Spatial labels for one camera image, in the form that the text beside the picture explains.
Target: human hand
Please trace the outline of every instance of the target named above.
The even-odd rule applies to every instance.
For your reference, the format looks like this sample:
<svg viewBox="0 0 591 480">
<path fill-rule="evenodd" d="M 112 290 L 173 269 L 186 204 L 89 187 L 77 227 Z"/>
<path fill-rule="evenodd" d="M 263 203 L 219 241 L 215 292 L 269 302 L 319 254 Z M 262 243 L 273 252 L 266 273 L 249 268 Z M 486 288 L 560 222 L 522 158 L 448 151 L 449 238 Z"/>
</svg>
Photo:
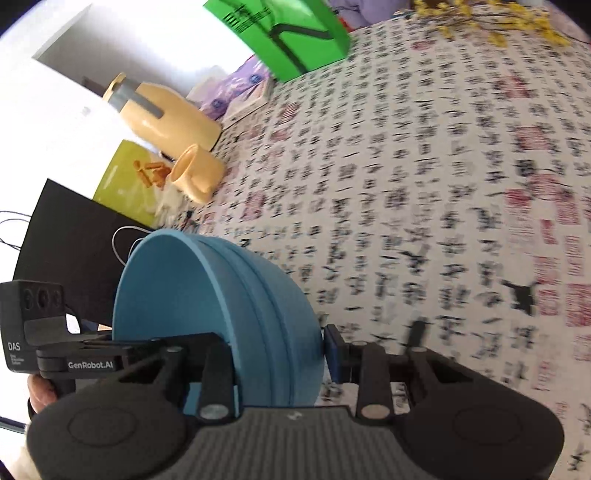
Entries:
<svg viewBox="0 0 591 480">
<path fill-rule="evenodd" d="M 38 374 L 29 375 L 27 386 L 29 388 L 31 407 L 36 413 L 57 400 L 57 394 L 51 382 Z"/>
</svg>

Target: tablecloth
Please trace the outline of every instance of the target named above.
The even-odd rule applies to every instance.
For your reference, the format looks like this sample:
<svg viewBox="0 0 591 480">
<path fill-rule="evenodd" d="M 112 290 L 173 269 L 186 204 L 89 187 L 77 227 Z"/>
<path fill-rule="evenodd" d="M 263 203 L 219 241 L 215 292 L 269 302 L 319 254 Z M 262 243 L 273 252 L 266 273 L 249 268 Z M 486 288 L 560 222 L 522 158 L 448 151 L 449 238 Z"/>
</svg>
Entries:
<svg viewBox="0 0 591 480">
<path fill-rule="evenodd" d="M 213 202 L 163 226 L 276 263 L 347 340 L 400 353 L 423 317 L 425 346 L 551 408 L 552 478 L 588 479 L 589 48 L 427 28 L 364 28 L 346 60 L 277 86 L 223 133 Z M 326 381 L 320 402 L 355 387 Z"/>
</svg>

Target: purple cloth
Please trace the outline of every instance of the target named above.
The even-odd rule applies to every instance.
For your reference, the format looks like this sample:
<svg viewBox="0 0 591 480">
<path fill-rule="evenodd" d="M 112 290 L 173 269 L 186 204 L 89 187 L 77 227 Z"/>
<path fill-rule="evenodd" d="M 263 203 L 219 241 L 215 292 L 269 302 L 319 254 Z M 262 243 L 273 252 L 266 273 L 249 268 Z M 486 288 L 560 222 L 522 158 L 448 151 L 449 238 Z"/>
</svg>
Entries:
<svg viewBox="0 0 591 480">
<path fill-rule="evenodd" d="M 409 0 L 327 0 L 332 10 L 354 29 L 392 18 L 397 10 L 409 8 Z"/>
</svg>

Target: yellow flowers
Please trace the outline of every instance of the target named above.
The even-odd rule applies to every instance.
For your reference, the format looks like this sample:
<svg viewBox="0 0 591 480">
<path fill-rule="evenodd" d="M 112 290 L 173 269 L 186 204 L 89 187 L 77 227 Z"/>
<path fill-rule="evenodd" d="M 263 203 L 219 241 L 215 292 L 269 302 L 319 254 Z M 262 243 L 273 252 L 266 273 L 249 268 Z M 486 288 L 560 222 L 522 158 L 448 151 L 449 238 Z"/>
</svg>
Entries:
<svg viewBox="0 0 591 480">
<path fill-rule="evenodd" d="M 507 46 L 507 39 L 499 32 L 491 32 L 488 35 L 488 41 L 497 47 L 505 48 Z"/>
<path fill-rule="evenodd" d="M 486 3 L 495 11 L 501 8 L 501 0 L 486 0 Z"/>
<path fill-rule="evenodd" d="M 554 30 L 544 30 L 541 35 L 550 43 L 558 45 L 559 47 L 568 47 L 570 45 L 568 39 L 564 38 L 559 33 L 556 33 Z"/>
<path fill-rule="evenodd" d="M 445 25 L 439 25 L 437 27 L 437 29 L 441 32 L 441 36 L 443 38 L 446 38 L 448 40 L 453 40 L 453 34 L 452 34 L 451 30 L 449 30 L 449 27 L 447 27 Z"/>
<path fill-rule="evenodd" d="M 459 7 L 460 9 L 460 13 L 462 15 L 464 15 L 464 17 L 471 17 L 472 16 L 472 10 L 470 9 L 470 6 L 468 5 L 461 5 Z"/>
<path fill-rule="evenodd" d="M 486 0 L 488 7 L 476 7 L 474 13 L 470 3 L 468 0 L 447 0 L 439 2 L 436 8 L 429 8 L 425 0 L 414 0 L 417 16 L 432 22 L 434 28 L 428 34 L 438 31 L 447 40 L 454 40 L 456 31 L 470 27 L 482 32 L 476 36 L 487 35 L 487 40 L 500 48 L 508 45 L 508 37 L 503 32 L 512 30 L 535 32 L 555 46 L 570 45 L 564 35 L 552 28 L 546 11 L 528 8 L 515 1 Z"/>
</svg>

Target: mug handle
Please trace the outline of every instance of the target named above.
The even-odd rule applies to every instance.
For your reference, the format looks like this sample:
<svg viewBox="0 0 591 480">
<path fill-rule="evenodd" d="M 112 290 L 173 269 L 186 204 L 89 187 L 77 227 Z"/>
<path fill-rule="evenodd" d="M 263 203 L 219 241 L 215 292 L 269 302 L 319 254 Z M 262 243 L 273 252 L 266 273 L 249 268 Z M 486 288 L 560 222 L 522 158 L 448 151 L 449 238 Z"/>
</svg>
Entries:
<svg viewBox="0 0 591 480">
<path fill-rule="evenodd" d="M 196 177 L 197 176 L 191 175 L 191 183 L 190 183 L 191 195 L 194 197 L 193 199 L 196 202 L 205 205 L 205 204 L 211 202 L 213 190 L 210 190 L 209 192 L 204 192 L 199 187 L 197 187 L 197 185 L 195 183 Z"/>
</svg>

